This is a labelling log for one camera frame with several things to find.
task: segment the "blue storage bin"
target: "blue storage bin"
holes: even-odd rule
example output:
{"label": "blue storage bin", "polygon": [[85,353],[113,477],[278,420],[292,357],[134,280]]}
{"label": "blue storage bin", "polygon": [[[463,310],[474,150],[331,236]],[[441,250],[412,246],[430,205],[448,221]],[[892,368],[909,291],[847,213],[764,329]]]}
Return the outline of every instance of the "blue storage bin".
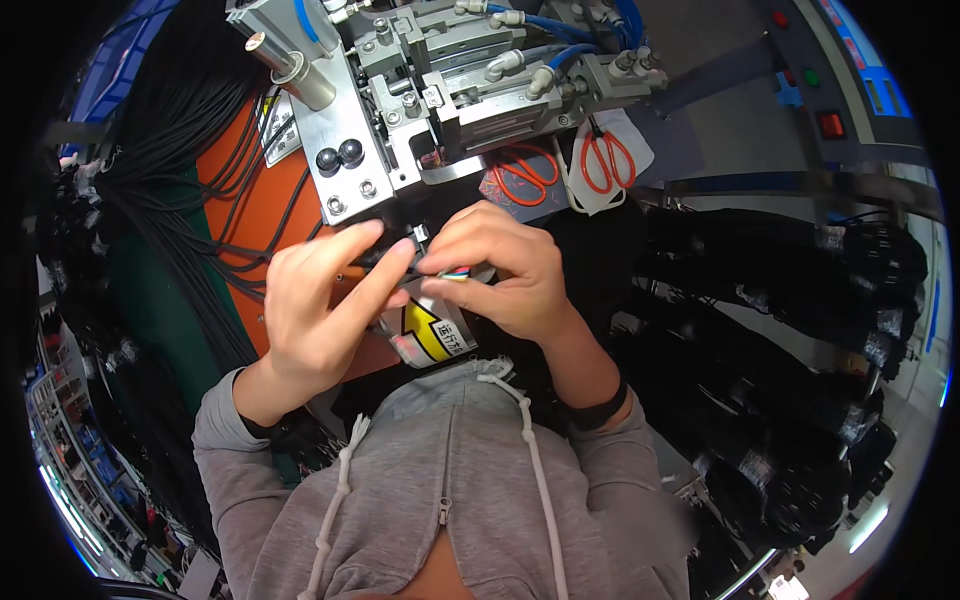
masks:
{"label": "blue storage bin", "polygon": [[[143,55],[180,0],[139,0],[104,38],[87,69],[70,113],[71,121],[103,121],[130,93]],[[61,156],[78,150],[64,146]]]}

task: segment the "metal plate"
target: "metal plate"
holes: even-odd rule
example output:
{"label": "metal plate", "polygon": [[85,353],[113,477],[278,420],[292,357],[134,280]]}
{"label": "metal plate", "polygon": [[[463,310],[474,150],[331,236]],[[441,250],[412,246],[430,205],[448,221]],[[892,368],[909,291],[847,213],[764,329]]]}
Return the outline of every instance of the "metal plate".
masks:
{"label": "metal plate", "polygon": [[[314,60],[313,65],[337,88],[337,98],[329,107],[319,111],[310,110],[296,98],[291,100],[303,151],[320,196],[324,221],[328,225],[338,225],[357,213],[389,200],[394,196],[394,188],[384,169],[367,115],[360,104],[343,48],[337,48],[331,59]],[[363,161],[353,169],[341,167],[332,177],[321,176],[315,160],[317,153],[323,148],[336,150],[350,138],[363,144]],[[376,188],[376,193],[368,199],[360,194],[360,184],[364,180],[370,180]],[[346,210],[338,215],[331,214],[327,205],[334,196],[346,205]]]}

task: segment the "gray floor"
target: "gray floor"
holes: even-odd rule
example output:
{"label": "gray floor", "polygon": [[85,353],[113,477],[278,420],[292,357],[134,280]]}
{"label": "gray floor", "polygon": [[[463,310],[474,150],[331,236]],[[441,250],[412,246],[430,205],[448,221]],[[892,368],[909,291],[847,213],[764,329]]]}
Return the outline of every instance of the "gray floor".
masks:
{"label": "gray floor", "polygon": [[[744,0],[638,0],[637,5],[672,79],[764,31],[752,3]],[[807,168],[795,120],[773,88],[772,78],[759,79],[686,109],[705,161],[694,176]]]}

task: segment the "red button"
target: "red button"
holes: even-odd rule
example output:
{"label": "red button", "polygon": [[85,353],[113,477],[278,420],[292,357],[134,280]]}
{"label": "red button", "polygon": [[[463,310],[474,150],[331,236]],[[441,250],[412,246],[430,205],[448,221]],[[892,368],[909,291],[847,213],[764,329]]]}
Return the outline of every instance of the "red button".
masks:
{"label": "red button", "polygon": [[843,122],[840,121],[840,115],[836,112],[822,112],[817,115],[820,121],[820,132],[824,139],[841,139],[845,137],[843,131]]}

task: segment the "white drawstring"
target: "white drawstring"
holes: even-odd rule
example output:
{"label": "white drawstring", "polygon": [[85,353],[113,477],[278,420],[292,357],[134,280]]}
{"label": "white drawstring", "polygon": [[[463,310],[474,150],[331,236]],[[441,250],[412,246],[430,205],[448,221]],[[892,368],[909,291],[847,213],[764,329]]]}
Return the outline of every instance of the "white drawstring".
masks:
{"label": "white drawstring", "polygon": [[330,554],[330,544],[327,538],[330,537],[330,530],[333,528],[333,518],[336,517],[340,509],[340,503],[343,502],[350,493],[350,485],[347,483],[347,476],[350,473],[350,457],[353,451],[360,445],[360,441],[367,435],[367,429],[370,428],[370,417],[357,415],[357,420],[353,424],[353,434],[350,436],[350,443],[346,448],[340,450],[340,480],[337,482],[337,492],[333,494],[330,505],[326,507],[324,515],[324,524],[317,534],[317,556],[313,560],[313,569],[310,571],[310,583],[306,589],[297,594],[297,600],[316,600],[317,587],[320,585],[320,576],[324,572],[324,563],[326,557]]}
{"label": "white drawstring", "polygon": [[520,405],[520,414],[523,416],[523,431],[520,433],[523,441],[530,446],[530,459],[534,464],[534,475],[537,476],[537,489],[540,491],[540,504],[543,506],[543,516],[546,517],[546,531],[550,537],[550,554],[553,556],[553,578],[557,584],[557,597],[567,600],[566,573],[564,571],[564,555],[560,549],[560,533],[557,531],[557,519],[553,514],[553,502],[550,501],[550,490],[546,487],[546,477],[543,475],[543,463],[540,461],[540,449],[537,447],[537,436],[534,434],[533,422],[530,419],[530,398],[521,394],[514,386],[506,383],[503,378],[510,374],[514,363],[508,358],[498,358],[488,365],[495,367],[503,365],[503,369],[496,375],[480,373],[477,381],[492,383],[513,396]]}

